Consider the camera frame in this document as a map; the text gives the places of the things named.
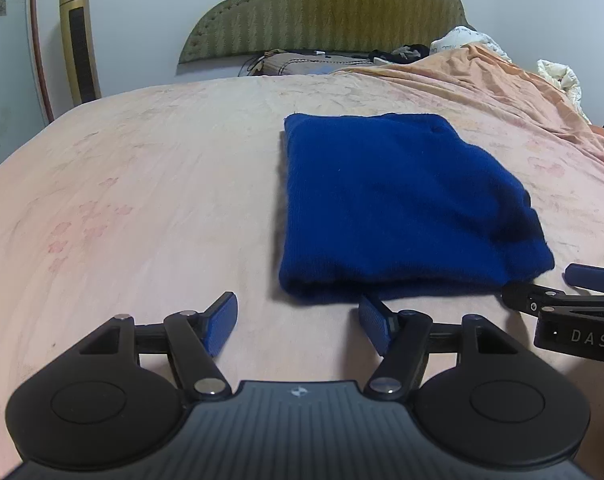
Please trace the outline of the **blue beaded knit sweater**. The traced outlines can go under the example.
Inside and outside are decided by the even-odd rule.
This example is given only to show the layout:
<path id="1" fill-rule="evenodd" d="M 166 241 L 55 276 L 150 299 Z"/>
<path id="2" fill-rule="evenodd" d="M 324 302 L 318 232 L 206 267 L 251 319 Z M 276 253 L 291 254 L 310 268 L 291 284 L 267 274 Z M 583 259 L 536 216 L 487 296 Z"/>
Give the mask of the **blue beaded knit sweater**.
<path id="1" fill-rule="evenodd" d="M 554 266 L 530 194 L 433 114 L 285 120 L 289 295 L 497 292 Z"/>

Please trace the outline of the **dark clothes near headboard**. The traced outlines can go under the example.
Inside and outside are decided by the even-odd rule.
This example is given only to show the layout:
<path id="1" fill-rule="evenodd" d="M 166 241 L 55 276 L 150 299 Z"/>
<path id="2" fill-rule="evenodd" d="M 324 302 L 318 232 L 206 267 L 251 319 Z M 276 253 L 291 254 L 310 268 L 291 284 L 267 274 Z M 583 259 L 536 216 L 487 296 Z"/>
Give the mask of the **dark clothes near headboard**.
<path id="1" fill-rule="evenodd" d="M 373 50 L 368 58 L 372 63 L 411 64 L 430 55 L 430 48 L 423 44 L 404 44 L 391 52 Z"/>

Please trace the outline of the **pink bed sheet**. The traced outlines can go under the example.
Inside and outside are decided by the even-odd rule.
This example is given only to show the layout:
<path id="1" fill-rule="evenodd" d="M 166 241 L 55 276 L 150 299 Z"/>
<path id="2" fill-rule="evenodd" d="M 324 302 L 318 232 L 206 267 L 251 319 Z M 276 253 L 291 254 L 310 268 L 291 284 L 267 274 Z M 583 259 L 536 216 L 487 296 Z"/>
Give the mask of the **pink bed sheet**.
<path id="1" fill-rule="evenodd" d="M 542 284 L 561 287 L 572 262 L 604 266 L 604 131 L 480 46 L 76 107 L 0 165 L 0 478 L 19 463 L 11 393 L 119 313 L 157 323 L 231 290 L 239 321 L 218 359 L 231 382 L 370 376 L 379 360 L 355 307 L 299 306 L 278 283 L 293 113 L 442 116 L 530 193 L 556 260 Z"/>

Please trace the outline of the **brown patterned pillow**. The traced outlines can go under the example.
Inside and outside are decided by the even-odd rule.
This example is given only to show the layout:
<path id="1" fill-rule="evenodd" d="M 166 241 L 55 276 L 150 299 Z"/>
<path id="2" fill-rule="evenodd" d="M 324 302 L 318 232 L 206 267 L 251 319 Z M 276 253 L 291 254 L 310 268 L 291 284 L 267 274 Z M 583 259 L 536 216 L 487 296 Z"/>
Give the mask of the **brown patterned pillow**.
<path id="1" fill-rule="evenodd" d="M 373 66 L 367 58 L 336 55 L 334 53 L 278 52 L 265 55 L 253 70 L 254 75 L 328 75 L 336 70 L 354 66 Z"/>

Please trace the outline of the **frosted glass wardrobe door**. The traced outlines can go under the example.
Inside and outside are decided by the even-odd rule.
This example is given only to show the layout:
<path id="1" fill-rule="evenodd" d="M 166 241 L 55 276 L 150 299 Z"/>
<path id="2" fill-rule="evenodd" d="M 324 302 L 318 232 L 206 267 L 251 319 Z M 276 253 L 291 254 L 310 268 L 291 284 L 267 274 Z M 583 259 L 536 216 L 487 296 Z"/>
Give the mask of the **frosted glass wardrobe door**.
<path id="1" fill-rule="evenodd" d="M 47 124 L 33 61 L 30 0 L 0 0 L 0 164 Z"/>

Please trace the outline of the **olive green padded headboard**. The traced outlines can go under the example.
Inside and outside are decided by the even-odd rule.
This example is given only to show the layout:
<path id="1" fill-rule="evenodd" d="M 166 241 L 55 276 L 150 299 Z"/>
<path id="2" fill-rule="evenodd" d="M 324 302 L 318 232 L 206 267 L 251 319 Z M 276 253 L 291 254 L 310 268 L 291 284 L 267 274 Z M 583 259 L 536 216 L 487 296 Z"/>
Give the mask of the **olive green padded headboard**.
<path id="1" fill-rule="evenodd" d="M 270 50 L 390 52 L 468 23 L 461 0 L 225 0 L 207 11 L 180 63 Z"/>

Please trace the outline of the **gold tower fan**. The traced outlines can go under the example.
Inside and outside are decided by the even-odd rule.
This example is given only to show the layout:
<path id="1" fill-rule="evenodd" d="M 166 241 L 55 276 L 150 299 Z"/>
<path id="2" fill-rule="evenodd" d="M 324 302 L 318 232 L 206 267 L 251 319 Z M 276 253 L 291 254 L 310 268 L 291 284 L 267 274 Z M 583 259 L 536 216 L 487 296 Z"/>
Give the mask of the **gold tower fan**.
<path id="1" fill-rule="evenodd" d="M 89 0 L 59 0 L 60 32 L 74 106 L 101 98 Z"/>

